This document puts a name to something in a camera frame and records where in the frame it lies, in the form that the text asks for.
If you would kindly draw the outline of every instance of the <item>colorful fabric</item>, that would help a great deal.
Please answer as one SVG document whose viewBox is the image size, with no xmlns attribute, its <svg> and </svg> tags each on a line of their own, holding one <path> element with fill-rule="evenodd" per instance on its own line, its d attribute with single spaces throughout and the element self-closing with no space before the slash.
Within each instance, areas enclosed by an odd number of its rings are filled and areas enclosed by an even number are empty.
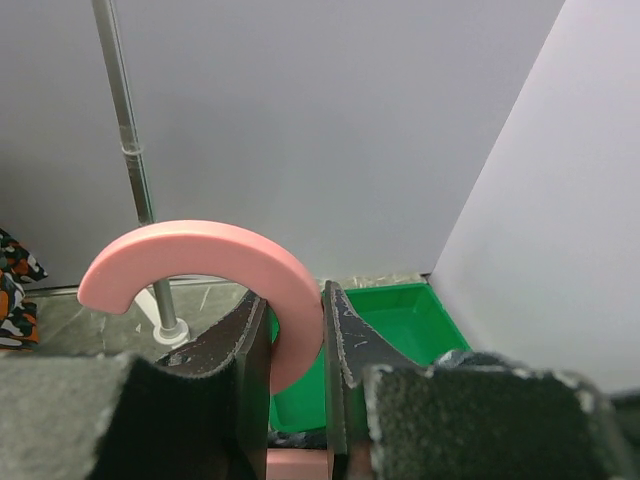
<svg viewBox="0 0 640 480">
<path fill-rule="evenodd" d="M 0 229 L 0 350 L 31 351 L 38 343 L 37 307 L 25 300 L 22 285 L 46 276 L 33 255 Z"/>
</svg>

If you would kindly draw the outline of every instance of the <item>pink ring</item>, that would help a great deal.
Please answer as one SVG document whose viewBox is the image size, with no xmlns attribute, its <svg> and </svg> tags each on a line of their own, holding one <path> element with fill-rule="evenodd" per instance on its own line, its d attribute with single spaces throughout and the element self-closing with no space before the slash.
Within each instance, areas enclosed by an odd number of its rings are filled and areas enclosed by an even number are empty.
<svg viewBox="0 0 640 480">
<path fill-rule="evenodd" d="M 322 346 L 318 285 L 280 245 L 234 225 L 180 220 L 129 232 L 96 257 L 80 283 L 78 300 L 122 314 L 147 285 L 188 274 L 226 278 L 269 302 L 280 323 L 271 356 L 272 394 L 311 368 Z"/>
</svg>

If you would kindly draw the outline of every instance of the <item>metal rod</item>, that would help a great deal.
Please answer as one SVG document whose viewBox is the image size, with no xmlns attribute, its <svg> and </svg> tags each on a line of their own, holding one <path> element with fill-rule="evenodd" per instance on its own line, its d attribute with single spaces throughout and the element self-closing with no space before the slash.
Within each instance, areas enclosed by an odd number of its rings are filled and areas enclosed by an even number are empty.
<svg viewBox="0 0 640 480">
<path fill-rule="evenodd" d="M 115 5 L 112 0 L 93 0 L 93 13 L 98 27 L 98 36 L 102 46 L 104 63 L 107 67 L 107 76 L 111 87 L 113 105 L 120 126 L 120 141 L 129 172 L 129 181 L 133 191 L 133 200 L 138 214 L 138 223 L 141 226 L 155 222 L 153 205 L 147 185 L 147 177 L 144 172 L 143 147 L 138 138 L 131 93 L 127 81 L 127 72 L 124 66 L 124 56 L 118 33 Z M 171 287 L 169 280 L 163 279 L 153 284 L 158 303 L 158 313 L 162 328 L 173 330 L 177 326 Z"/>
</svg>

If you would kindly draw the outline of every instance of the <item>white backdrop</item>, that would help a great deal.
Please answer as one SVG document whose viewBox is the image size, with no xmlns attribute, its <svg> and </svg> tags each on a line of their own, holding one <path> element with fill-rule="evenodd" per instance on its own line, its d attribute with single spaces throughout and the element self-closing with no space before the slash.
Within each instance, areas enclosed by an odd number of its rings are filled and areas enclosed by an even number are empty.
<svg viewBox="0 0 640 480">
<path fill-rule="evenodd" d="M 89 3 L 0 7 L 1 225 L 50 284 L 135 227 Z M 118 1 L 159 218 L 319 277 L 430 271 L 560 4 Z"/>
<path fill-rule="evenodd" d="M 640 4 L 568 0 L 432 282 L 478 348 L 640 385 Z"/>
</svg>

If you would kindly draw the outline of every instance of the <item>green tray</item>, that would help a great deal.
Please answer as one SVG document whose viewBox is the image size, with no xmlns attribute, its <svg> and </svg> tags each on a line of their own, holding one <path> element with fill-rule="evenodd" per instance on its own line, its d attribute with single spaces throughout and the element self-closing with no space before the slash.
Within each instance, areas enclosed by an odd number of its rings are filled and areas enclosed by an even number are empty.
<svg viewBox="0 0 640 480">
<path fill-rule="evenodd" d="M 424 283 L 347 290 L 358 314 L 389 343 L 420 365 L 451 350 L 468 350 L 447 312 Z M 295 433 L 326 425 L 324 349 L 311 369 L 291 387 L 271 397 L 271 426 Z"/>
</svg>

